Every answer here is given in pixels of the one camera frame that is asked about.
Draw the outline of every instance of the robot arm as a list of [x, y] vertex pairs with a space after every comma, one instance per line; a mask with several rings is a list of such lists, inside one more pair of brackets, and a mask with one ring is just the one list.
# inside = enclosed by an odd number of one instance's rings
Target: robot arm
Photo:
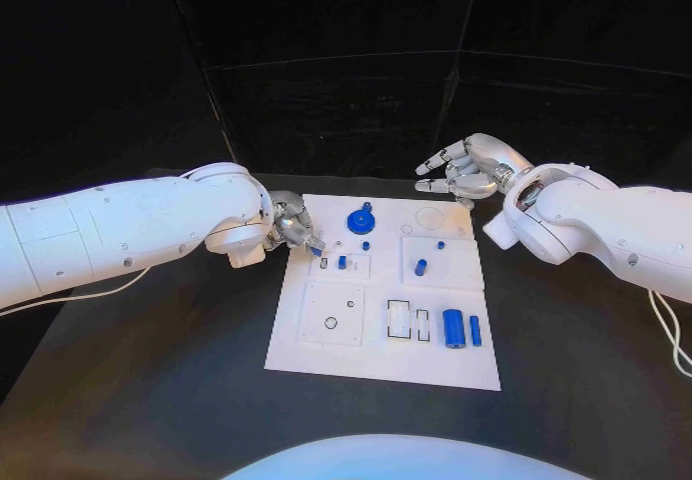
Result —
[[202, 241], [235, 268], [282, 242], [324, 248], [300, 196], [269, 194], [232, 163], [0, 206], [0, 308], [176, 260]]
[[500, 248], [520, 242], [555, 265], [588, 253], [623, 280], [692, 303], [692, 194], [618, 188], [576, 165], [533, 167], [489, 135], [471, 135], [458, 144], [465, 156], [457, 148], [457, 160], [447, 159], [442, 150], [416, 169], [421, 174], [427, 165], [447, 164], [447, 180], [422, 180], [416, 189], [454, 193], [468, 208], [467, 199], [483, 198], [478, 185], [486, 185], [484, 196], [493, 189], [504, 193], [501, 212], [483, 228]]

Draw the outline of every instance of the black table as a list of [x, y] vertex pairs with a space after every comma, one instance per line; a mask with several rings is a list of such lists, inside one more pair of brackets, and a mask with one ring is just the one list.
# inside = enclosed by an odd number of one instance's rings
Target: black table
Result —
[[[258, 178], [269, 190], [431, 198], [408, 181]], [[501, 251], [480, 230], [500, 200], [473, 217], [501, 392], [264, 370], [288, 251], [233, 270], [200, 247], [119, 294], [65, 305], [1, 406], [0, 477], [217, 478], [308, 441], [403, 433], [601, 479], [689, 478], [692, 380], [646, 292], [591, 257], [555, 267]], [[673, 308], [685, 326], [692, 306]]]

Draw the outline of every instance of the white platform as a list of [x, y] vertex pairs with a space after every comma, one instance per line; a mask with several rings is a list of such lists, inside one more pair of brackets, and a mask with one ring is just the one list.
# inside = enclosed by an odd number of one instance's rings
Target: white platform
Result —
[[[500, 390], [468, 211], [454, 202], [326, 195], [304, 199], [327, 244], [327, 265], [320, 268], [321, 259], [303, 248], [291, 251], [265, 368]], [[349, 231], [346, 218], [366, 201], [376, 226], [360, 236]], [[344, 270], [337, 266], [341, 255]], [[421, 258], [428, 267], [418, 277]], [[388, 338], [388, 300], [409, 303], [411, 339]], [[458, 350], [444, 346], [447, 309], [464, 316], [467, 347]], [[428, 312], [429, 341], [418, 340], [416, 310]], [[481, 347], [471, 346], [470, 315], [480, 320]]]

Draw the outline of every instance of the cable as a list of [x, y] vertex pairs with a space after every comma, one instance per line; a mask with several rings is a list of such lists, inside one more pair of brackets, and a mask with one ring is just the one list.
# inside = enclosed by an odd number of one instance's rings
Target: cable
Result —
[[[687, 354], [685, 353], [685, 350], [682, 350], [682, 348], [680, 348], [680, 322], [677, 321], [677, 316], [674, 315], [674, 312], [673, 312], [673, 309], [670, 308], [670, 305], [667, 304], [666, 300], [660, 296], [660, 293], [659, 292], [651, 292], [650, 290], [647, 290], [647, 291], [649, 291], [649, 302], [651, 303], [653, 313], [656, 314], [656, 317], [659, 318], [660, 325], [662, 325], [663, 330], [664, 330], [666, 335], [667, 335], [667, 339], [670, 340], [670, 343], [673, 344], [674, 366], [677, 367], [677, 370], [680, 371], [680, 373], [683, 375], [686, 375], [687, 377], [692, 377], [692, 373], [687, 372], [687, 370], [685, 370], [682, 368], [682, 365], [680, 365], [680, 356], [682, 356], [682, 358], [685, 358], [689, 365], [692, 365], [692, 359], [689, 358]], [[667, 324], [663, 320], [663, 316], [660, 315], [659, 307], [656, 306], [656, 301], [653, 300], [653, 294], [654, 293], [656, 293], [656, 298], [659, 299], [659, 302], [666, 307], [667, 313], [670, 314], [670, 318], [673, 320], [674, 338], [673, 338], [673, 335], [670, 334], [670, 329], [667, 328]]]
[[121, 287], [118, 287], [115, 290], [109, 290], [108, 292], [101, 292], [101, 293], [92, 293], [89, 295], [79, 295], [76, 297], [65, 297], [65, 298], [53, 298], [50, 300], [42, 300], [40, 302], [30, 303], [29, 305], [24, 305], [23, 307], [13, 308], [11, 310], [6, 310], [4, 312], [0, 312], [0, 317], [3, 315], [8, 315], [10, 313], [19, 312], [20, 310], [26, 310], [27, 308], [37, 307], [39, 305], [46, 305], [47, 303], [57, 303], [57, 302], [70, 302], [72, 300], [85, 300], [88, 298], [96, 298], [96, 297], [105, 297], [105, 295], [111, 295], [112, 293], [121, 292], [127, 287], [130, 287], [134, 282], [144, 276], [144, 274], [151, 270], [151, 267], [145, 268], [141, 273], [134, 277], [132, 280], [130, 280]]

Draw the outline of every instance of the black backdrop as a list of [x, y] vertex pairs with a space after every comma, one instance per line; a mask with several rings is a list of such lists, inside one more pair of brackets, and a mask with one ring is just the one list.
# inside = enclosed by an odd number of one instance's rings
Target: black backdrop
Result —
[[[220, 127], [258, 172], [412, 178], [480, 131], [692, 189], [689, 2], [471, 1], [14, 2], [0, 202], [229, 158]], [[57, 308], [0, 319], [0, 394]]]

